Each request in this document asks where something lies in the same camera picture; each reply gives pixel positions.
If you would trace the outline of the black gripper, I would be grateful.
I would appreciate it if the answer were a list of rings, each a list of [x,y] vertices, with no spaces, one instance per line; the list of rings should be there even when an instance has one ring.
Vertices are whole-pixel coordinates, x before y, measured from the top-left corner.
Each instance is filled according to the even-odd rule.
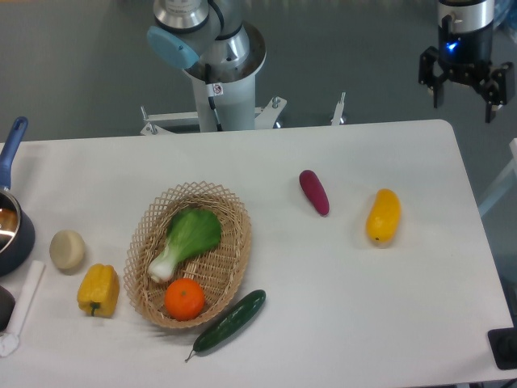
[[[491,66],[492,27],[473,32],[452,33],[439,28],[439,50],[432,46],[420,54],[418,83],[425,85],[433,98],[433,107],[443,104],[443,84],[450,81],[474,86],[482,81],[481,97],[485,101],[485,122],[489,124],[500,106],[515,96],[515,66],[504,62]],[[435,65],[443,72],[436,75]]]

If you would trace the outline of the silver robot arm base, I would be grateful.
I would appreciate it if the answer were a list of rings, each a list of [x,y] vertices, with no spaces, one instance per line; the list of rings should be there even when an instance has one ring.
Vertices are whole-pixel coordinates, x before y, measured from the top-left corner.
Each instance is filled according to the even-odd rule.
[[[263,36],[242,18],[240,1],[158,0],[153,16],[150,48],[167,65],[201,81],[236,82],[265,62]]]

